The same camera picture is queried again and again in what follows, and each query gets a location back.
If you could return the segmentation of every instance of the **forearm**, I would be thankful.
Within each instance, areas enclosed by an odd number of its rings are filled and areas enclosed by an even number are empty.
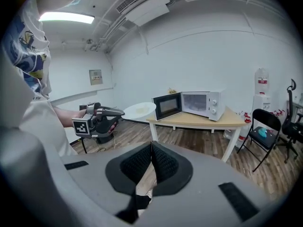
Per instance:
[[[85,109],[80,111],[69,111],[53,106],[61,124],[64,128],[73,127],[72,118],[82,118],[85,114]]]

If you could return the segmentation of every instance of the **folding chair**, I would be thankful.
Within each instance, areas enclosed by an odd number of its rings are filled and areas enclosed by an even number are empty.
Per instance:
[[[257,120],[260,123],[278,131],[277,135],[271,133],[270,131],[267,131],[267,137],[266,138],[261,136],[258,131],[262,127],[259,126],[259,127],[256,127],[254,129],[254,121],[255,120]],[[246,136],[245,140],[243,141],[243,144],[241,145],[240,149],[237,152],[237,154],[238,154],[239,151],[241,150],[241,148],[244,146],[251,154],[253,154],[253,156],[255,158],[257,158],[257,160],[260,163],[252,172],[255,172],[255,170],[261,165],[261,163],[268,157],[269,153],[271,152],[272,148],[275,146],[275,144],[277,142],[280,130],[281,130],[281,122],[278,119],[278,117],[275,116],[274,114],[271,114],[271,113],[269,113],[269,112],[267,112],[263,109],[256,109],[252,113],[252,125],[251,125],[251,128],[250,128],[250,131],[249,131],[248,135]],[[261,147],[261,149],[263,149],[266,152],[266,155],[264,156],[264,158],[262,160],[260,160],[248,147],[246,147],[244,145],[248,136],[251,137],[250,143],[252,141],[255,142],[256,145]]]

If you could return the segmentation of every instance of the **wall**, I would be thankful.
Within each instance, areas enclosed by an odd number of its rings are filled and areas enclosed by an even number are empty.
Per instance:
[[[296,30],[287,19],[232,0],[178,2],[141,29],[125,36],[110,53],[114,98],[125,109],[177,91],[227,90],[227,105],[251,111],[254,74],[270,74],[272,109],[286,107],[286,88],[303,91],[303,57]]]
[[[79,105],[100,102],[114,106],[111,65],[102,52],[51,50],[49,71],[52,105],[66,110],[79,110]],[[101,70],[103,84],[90,85],[89,70]],[[73,128],[66,128],[69,142],[77,140]]]

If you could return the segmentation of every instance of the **t-shirt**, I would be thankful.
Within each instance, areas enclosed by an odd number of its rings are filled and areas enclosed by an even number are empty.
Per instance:
[[[77,154],[48,97],[51,56],[39,18],[36,0],[31,0],[15,16],[2,39],[9,60],[35,94],[20,129],[38,137],[45,147],[55,147],[60,156]]]

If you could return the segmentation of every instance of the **black office chair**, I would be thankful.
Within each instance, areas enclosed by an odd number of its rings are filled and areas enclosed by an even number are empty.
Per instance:
[[[266,138],[261,136],[259,134],[259,129],[261,129],[262,127],[256,127],[254,129],[254,121],[257,120],[260,123],[278,131],[277,135],[271,133],[270,131],[267,131],[267,136]],[[260,162],[257,167],[252,171],[255,172],[255,170],[261,165],[261,163],[268,157],[269,153],[271,152],[272,148],[275,146],[276,142],[277,142],[277,138],[279,136],[279,132],[281,130],[281,122],[278,119],[277,116],[275,116],[274,114],[271,114],[263,109],[256,109],[253,113],[252,113],[252,125],[250,128],[249,133],[247,134],[244,142],[242,143],[240,149],[238,150],[237,154],[239,153],[239,151],[241,150],[241,148],[244,146],[251,154],[253,154],[253,156],[255,158],[257,158],[257,160]],[[259,147],[261,147],[261,149],[263,149],[266,152],[266,155],[264,156],[264,158],[262,160],[260,160],[248,147],[246,147],[244,145],[245,141],[247,140],[248,136],[251,137],[251,142],[255,142],[256,145],[258,145]]]
[[[296,141],[303,142],[303,124],[300,123],[301,118],[303,117],[303,114],[298,113],[299,120],[296,123],[291,122],[293,117],[293,93],[296,89],[296,83],[294,80],[292,80],[292,85],[287,88],[288,96],[289,96],[289,110],[286,116],[286,119],[282,125],[282,133],[287,136],[288,140],[283,139],[279,137],[279,140],[283,141],[283,144],[287,148],[287,157],[284,161],[287,163],[289,159],[289,150],[292,150],[295,153],[294,160],[298,157],[298,152],[294,149],[293,143],[296,143]]]

